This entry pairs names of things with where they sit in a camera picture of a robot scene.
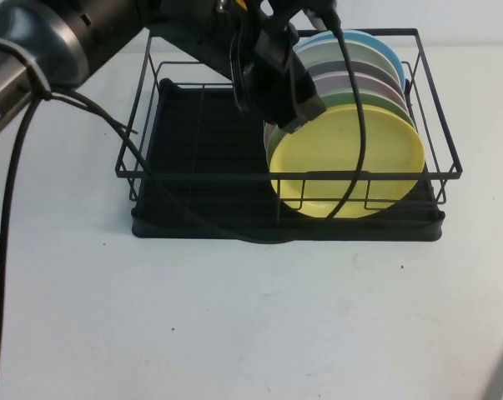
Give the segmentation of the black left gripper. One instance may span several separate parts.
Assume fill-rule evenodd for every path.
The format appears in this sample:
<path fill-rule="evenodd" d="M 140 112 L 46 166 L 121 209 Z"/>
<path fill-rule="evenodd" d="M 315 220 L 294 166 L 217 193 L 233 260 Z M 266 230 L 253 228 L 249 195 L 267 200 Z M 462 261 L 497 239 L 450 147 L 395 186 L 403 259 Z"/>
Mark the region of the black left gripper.
<path fill-rule="evenodd" d="M 298 40 L 290 22 L 265 16 L 244 20 L 244 82 L 254 84 L 254 102 L 264 119 L 286 133 L 326 110 L 314 79 L 295 55 Z"/>

